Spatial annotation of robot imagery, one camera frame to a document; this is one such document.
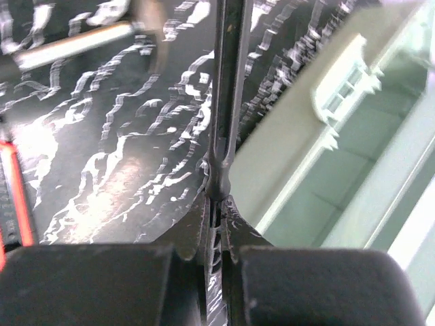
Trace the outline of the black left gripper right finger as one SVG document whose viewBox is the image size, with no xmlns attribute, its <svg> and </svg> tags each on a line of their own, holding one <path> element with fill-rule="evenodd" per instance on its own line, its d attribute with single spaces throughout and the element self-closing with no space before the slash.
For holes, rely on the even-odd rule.
<svg viewBox="0 0 435 326">
<path fill-rule="evenodd" d="M 230 325 L 423 325 L 403 269 L 363 249 L 283 249 L 222 210 L 223 289 Z"/>
</svg>

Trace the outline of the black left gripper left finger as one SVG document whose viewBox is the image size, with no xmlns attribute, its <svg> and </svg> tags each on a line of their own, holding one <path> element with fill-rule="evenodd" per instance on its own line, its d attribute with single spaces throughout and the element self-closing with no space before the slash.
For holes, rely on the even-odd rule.
<svg viewBox="0 0 435 326">
<path fill-rule="evenodd" d="M 36 245 L 1 271 L 2 325 L 205 325 L 209 201 L 154 242 Z"/>
</svg>

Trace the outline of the clear green tool box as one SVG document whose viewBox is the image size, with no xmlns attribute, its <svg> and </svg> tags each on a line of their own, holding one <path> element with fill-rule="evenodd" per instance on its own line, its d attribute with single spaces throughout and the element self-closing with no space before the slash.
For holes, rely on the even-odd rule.
<svg viewBox="0 0 435 326">
<path fill-rule="evenodd" d="M 434 2 L 254 8 L 239 147 L 242 217 L 279 247 L 375 249 L 434 299 Z"/>
</svg>

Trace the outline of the steel claw hammer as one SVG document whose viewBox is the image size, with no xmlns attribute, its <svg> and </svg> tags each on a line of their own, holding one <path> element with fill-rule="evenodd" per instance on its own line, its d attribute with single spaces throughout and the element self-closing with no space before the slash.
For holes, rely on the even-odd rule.
<svg viewBox="0 0 435 326">
<path fill-rule="evenodd" d="M 160 1 L 132 1 L 130 3 L 130 20 L 119 21 L 72 37 L 43 44 L 32 50 L 2 55 L 1 81 L 16 79 L 21 73 L 60 59 L 76 56 L 131 35 L 155 37 L 155 52 L 150 64 L 150 71 L 158 73 L 164 67 L 168 54 L 168 46 L 164 44 L 163 31 L 166 21 L 166 10 Z"/>
</svg>

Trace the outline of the black handled tool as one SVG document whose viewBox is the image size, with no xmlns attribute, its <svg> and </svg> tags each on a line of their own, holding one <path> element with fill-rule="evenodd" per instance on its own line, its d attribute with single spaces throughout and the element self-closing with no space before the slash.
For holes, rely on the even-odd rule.
<svg viewBox="0 0 435 326">
<path fill-rule="evenodd" d="M 230 242 L 231 222 L 241 222 L 230 195 L 230 168 L 234 161 L 245 65 L 249 47 L 253 1 L 218 1 L 214 47 L 209 148 L 208 197 L 209 230 L 205 260 L 205 323 L 225 321 L 237 325 L 239 296 L 234 292 L 232 267 L 236 261 Z"/>
</svg>

